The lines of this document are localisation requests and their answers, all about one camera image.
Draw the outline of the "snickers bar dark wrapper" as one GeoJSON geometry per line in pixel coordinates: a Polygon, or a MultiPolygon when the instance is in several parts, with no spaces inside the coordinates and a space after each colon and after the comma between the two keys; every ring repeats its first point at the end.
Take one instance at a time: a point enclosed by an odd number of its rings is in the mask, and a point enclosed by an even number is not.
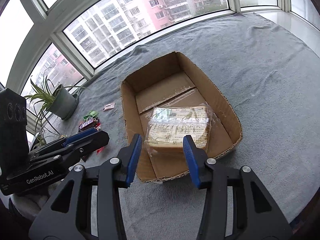
{"type": "Polygon", "coordinates": [[[83,132],[90,128],[97,128],[100,125],[100,121],[96,118],[90,118],[82,122],[78,127],[78,132],[83,132]]]}

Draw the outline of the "pink snack packet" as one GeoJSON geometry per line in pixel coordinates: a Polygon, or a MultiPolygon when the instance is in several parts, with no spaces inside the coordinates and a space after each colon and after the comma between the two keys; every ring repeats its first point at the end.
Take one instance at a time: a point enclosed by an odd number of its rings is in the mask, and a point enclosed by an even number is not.
{"type": "Polygon", "coordinates": [[[105,112],[105,111],[114,109],[114,107],[115,107],[115,102],[108,103],[108,104],[106,104],[106,105],[104,106],[103,111],[105,112]]]}

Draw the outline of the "green pot saucer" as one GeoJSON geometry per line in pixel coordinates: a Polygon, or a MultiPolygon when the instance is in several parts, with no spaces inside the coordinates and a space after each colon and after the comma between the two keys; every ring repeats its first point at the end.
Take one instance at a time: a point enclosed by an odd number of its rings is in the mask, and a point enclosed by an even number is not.
{"type": "Polygon", "coordinates": [[[72,94],[73,100],[71,100],[70,102],[67,102],[64,107],[65,109],[63,110],[63,117],[61,118],[62,120],[67,120],[69,119],[73,113],[75,112],[78,103],[79,103],[79,95],[78,94],[72,94]]]}

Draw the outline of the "light green candy packet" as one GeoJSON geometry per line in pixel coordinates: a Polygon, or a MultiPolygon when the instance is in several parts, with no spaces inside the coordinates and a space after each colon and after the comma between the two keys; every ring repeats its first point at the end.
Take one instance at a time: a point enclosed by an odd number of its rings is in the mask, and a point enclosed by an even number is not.
{"type": "Polygon", "coordinates": [[[89,119],[97,119],[98,118],[98,112],[97,111],[90,111],[87,115],[83,117],[84,121],[87,121],[89,119]]]}

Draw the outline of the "red snack bag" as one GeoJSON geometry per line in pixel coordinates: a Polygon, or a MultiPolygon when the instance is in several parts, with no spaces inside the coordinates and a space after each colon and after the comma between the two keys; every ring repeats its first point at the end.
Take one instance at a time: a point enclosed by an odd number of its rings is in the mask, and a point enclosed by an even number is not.
{"type": "Polygon", "coordinates": [[[103,147],[101,147],[101,148],[97,149],[97,150],[96,150],[96,153],[97,153],[97,154],[99,154],[100,152],[102,152],[102,151],[103,151],[103,149],[104,149],[104,148],[105,148],[105,147],[103,146],[103,147]]]}

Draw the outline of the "clear bag of biscuits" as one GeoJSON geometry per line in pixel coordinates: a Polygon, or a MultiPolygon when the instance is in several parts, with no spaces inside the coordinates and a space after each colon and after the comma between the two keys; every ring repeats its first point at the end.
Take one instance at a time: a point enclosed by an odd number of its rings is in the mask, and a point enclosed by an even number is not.
{"type": "Polygon", "coordinates": [[[150,156],[157,153],[180,153],[183,138],[191,135],[196,147],[207,150],[213,111],[207,105],[156,107],[149,118],[145,147],[150,156]]]}

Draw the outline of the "spider plant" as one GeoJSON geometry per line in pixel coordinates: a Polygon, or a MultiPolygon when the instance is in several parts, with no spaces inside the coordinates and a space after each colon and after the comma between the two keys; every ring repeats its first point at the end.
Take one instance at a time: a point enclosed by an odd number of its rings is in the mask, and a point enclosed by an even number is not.
{"type": "MultiPolygon", "coordinates": [[[[46,137],[45,137],[45,126],[43,122],[46,122],[53,131],[52,134],[60,135],[60,133],[57,131],[57,129],[54,128],[54,126],[50,123],[50,121],[47,118],[48,114],[52,114],[48,111],[48,108],[51,106],[51,104],[54,101],[53,93],[58,87],[58,85],[62,85],[61,83],[58,84],[56,87],[53,86],[52,81],[45,76],[42,80],[42,83],[37,85],[33,82],[33,80],[30,80],[30,84],[33,90],[32,94],[25,95],[24,98],[29,100],[30,103],[33,105],[33,107],[36,107],[36,105],[40,105],[40,109],[34,110],[35,111],[35,142],[34,145],[31,146],[31,149],[37,148],[39,146],[45,145],[46,137]]],[[[84,87],[83,86],[64,86],[65,89],[69,88],[75,88],[76,90],[81,90],[84,87]]]]}

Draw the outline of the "brown cardboard box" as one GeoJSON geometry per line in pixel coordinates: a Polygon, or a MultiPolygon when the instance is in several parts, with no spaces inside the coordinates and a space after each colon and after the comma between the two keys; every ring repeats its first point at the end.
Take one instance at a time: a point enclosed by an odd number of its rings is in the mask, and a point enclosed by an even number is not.
{"type": "Polygon", "coordinates": [[[233,107],[188,57],[172,52],[128,75],[120,86],[127,138],[142,136],[137,176],[144,183],[185,176],[183,138],[219,159],[242,140],[233,107]]]}

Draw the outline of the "green plant pot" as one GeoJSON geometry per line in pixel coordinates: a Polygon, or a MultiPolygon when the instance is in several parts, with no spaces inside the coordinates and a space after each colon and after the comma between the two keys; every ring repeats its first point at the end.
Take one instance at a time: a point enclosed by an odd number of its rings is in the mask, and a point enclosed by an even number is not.
{"type": "Polygon", "coordinates": [[[65,87],[63,87],[63,85],[58,85],[58,87],[53,93],[53,96],[54,96],[54,101],[51,104],[51,106],[48,108],[48,111],[62,118],[64,113],[63,110],[65,109],[64,105],[67,102],[70,102],[71,100],[73,100],[72,94],[70,94],[69,91],[65,89],[65,87]]]}

